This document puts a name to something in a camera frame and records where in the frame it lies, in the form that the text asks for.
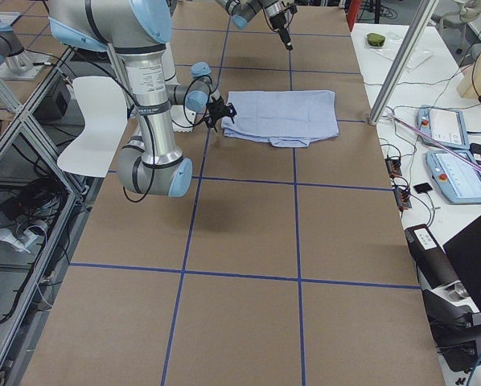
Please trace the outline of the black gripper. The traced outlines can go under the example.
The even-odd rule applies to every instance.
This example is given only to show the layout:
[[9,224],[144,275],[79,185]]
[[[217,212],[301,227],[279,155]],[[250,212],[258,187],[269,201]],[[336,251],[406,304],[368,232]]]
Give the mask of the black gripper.
[[207,127],[213,127],[214,131],[218,133],[216,123],[218,120],[229,117],[234,121],[234,117],[237,115],[235,107],[232,103],[225,104],[222,96],[218,98],[211,97],[207,103],[208,114],[204,117],[204,121]]
[[278,33],[281,41],[285,43],[286,50],[292,51],[293,44],[286,26],[286,6],[284,3],[282,1],[268,1],[266,3],[266,16],[271,28]]

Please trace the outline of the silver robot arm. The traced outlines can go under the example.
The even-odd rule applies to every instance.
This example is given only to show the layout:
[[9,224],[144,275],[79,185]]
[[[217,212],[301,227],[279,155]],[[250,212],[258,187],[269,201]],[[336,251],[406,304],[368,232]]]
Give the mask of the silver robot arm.
[[293,50],[289,25],[294,15],[298,12],[295,3],[284,3],[283,1],[277,0],[249,0],[245,2],[238,0],[217,0],[216,3],[227,12],[235,26],[239,29],[246,28],[251,20],[262,12],[269,28],[279,35],[286,50]]
[[61,43],[88,51],[113,47],[125,65],[124,90],[138,111],[138,128],[121,148],[117,173],[124,191],[140,195],[182,197],[192,178],[192,162],[176,145],[171,107],[207,110],[208,127],[236,110],[225,104],[204,63],[188,86],[169,85],[162,55],[172,36],[165,1],[52,1],[52,35]]

